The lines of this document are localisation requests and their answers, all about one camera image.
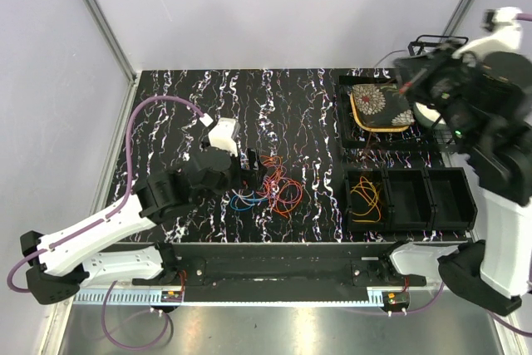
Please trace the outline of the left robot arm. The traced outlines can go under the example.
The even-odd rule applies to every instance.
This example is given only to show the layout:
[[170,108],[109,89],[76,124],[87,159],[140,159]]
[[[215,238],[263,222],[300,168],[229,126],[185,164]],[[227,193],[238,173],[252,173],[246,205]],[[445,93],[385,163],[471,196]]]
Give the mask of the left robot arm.
[[249,167],[236,155],[209,147],[176,167],[138,180],[126,195],[83,221],[53,234],[20,238],[27,289],[41,305],[59,303],[81,288],[128,282],[183,284],[186,270],[169,244],[123,252],[108,247],[125,237],[177,219],[231,190],[257,190],[267,169],[252,149]]

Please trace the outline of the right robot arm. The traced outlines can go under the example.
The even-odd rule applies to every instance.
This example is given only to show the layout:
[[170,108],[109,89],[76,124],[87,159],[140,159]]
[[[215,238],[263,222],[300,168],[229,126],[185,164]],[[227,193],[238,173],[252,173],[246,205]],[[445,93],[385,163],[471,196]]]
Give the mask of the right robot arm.
[[415,274],[498,316],[521,306],[531,269],[531,63],[516,50],[445,42],[393,65],[408,101],[437,111],[478,178],[486,236],[451,247],[400,244],[377,265],[399,284]]

